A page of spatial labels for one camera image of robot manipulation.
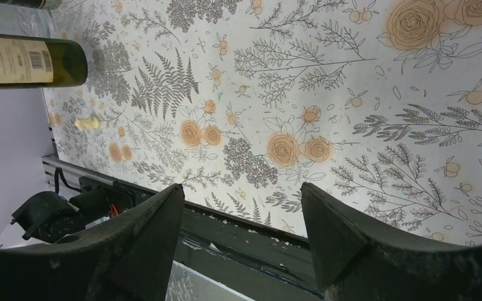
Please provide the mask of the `cream chess piece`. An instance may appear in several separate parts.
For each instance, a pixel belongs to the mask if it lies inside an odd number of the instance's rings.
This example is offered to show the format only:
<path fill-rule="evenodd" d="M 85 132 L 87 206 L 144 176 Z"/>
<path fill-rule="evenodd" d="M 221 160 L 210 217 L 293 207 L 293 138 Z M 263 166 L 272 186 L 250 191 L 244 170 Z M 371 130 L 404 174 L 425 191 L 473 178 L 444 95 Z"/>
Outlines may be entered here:
<path fill-rule="evenodd" d="M 88 118 L 77 118 L 75 119 L 75 126 L 79 131 L 98 129 L 100 127 L 100 119 L 96 115 L 92 115 Z"/>

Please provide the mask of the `dark green wine bottle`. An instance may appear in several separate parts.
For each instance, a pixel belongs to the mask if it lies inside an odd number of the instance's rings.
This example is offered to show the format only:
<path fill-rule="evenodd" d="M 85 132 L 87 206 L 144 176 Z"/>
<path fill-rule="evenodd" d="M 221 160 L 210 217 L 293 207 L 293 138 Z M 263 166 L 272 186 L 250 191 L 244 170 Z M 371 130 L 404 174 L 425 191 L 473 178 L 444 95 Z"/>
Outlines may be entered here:
<path fill-rule="evenodd" d="M 77 87 L 87 76 L 85 52 L 74 41 L 0 34 L 0 89 Z"/>

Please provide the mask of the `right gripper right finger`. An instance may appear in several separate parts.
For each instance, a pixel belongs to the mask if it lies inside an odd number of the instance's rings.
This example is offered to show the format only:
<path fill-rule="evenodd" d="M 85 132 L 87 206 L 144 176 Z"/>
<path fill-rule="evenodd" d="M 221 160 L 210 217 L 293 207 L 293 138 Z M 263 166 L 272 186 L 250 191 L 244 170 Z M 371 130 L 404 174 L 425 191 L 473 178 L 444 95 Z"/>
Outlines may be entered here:
<path fill-rule="evenodd" d="M 482 300 L 482 246 L 413 235 L 308 182 L 301 204 L 326 300 Z"/>

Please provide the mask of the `floral table cloth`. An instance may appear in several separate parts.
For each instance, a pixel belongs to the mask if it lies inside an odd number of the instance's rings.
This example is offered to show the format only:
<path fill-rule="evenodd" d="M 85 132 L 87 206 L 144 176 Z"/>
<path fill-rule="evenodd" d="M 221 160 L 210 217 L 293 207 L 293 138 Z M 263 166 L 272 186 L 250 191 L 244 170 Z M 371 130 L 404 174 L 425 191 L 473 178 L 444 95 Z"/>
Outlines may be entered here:
<path fill-rule="evenodd" d="M 63 1 L 88 80 L 45 95 L 61 160 L 305 236 L 310 182 L 482 244 L 482 1 Z M 79 131 L 92 115 L 98 129 Z"/>

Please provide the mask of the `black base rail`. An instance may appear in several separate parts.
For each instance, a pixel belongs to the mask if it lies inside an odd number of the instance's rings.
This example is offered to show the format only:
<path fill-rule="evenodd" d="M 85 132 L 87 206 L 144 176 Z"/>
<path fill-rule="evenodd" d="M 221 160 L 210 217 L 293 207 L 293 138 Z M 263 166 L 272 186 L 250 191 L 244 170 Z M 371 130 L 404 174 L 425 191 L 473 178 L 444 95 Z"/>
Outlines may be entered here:
<path fill-rule="evenodd" d="M 305 239 L 186 203 L 176 262 L 253 300 L 322 300 Z"/>

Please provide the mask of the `frosted champagne bottle dark label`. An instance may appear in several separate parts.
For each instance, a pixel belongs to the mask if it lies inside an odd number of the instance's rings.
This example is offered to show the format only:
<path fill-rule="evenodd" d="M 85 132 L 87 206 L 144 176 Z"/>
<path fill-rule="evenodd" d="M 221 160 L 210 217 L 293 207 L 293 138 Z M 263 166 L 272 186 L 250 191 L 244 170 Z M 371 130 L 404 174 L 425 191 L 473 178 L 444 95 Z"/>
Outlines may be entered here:
<path fill-rule="evenodd" d="M 0 4 L 21 6 L 32 9 L 56 9 L 62 0 L 0 0 Z"/>

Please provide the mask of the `short clear glass bottle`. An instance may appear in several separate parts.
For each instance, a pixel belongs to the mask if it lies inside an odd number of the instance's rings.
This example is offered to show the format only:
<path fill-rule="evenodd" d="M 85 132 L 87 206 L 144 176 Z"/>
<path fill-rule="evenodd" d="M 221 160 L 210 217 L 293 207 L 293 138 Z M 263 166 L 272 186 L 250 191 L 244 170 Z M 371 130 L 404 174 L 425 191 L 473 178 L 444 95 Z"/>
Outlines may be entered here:
<path fill-rule="evenodd" d="M 0 4 L 0 34 L 55 38 L 56 28 L 47 10 Z"/>

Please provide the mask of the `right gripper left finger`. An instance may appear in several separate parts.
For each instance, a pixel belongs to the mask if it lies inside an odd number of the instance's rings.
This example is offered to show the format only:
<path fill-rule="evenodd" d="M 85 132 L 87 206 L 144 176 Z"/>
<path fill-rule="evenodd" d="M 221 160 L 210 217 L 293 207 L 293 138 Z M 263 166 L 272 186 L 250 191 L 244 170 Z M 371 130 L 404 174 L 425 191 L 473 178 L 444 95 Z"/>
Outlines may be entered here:
<path fill-rule="evenodd" d="M 184 206 L 173 184 L 54 244 L 0 250 L 0 300 L 164 300 Z"/>

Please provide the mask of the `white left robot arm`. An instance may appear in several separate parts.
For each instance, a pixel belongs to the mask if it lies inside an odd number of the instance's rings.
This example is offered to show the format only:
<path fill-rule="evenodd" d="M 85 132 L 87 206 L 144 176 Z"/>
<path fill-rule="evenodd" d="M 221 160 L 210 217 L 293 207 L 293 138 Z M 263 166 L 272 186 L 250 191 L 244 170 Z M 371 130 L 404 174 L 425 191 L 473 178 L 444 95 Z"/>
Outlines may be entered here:
<path fill-rule="evenodd" d="M 36 238 L 46 243 L 55 243 L 86 227 L 78 208 L 52 191 L 30 197 L 12 214 L 11 224 L 24 230 L 23 239 Z"/>

